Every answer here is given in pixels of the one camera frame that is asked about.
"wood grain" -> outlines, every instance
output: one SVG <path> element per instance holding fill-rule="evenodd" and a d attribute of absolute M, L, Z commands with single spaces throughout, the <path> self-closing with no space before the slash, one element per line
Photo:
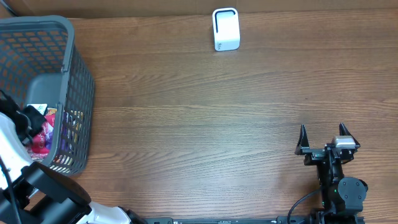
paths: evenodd
<path fill-rule="evenodd" d="M 144 217 L 286 215 L 318 182 L 294 155 L 300 125 L 320 147 L 344 121 L 362 144 L 344 166 L 369 184 L 362 215 L 394 223 L 398 10 L 239 18 L 239 50 L 221 53 L 209 16 L 73 21 L 96 81 L 78 182 Z"/>

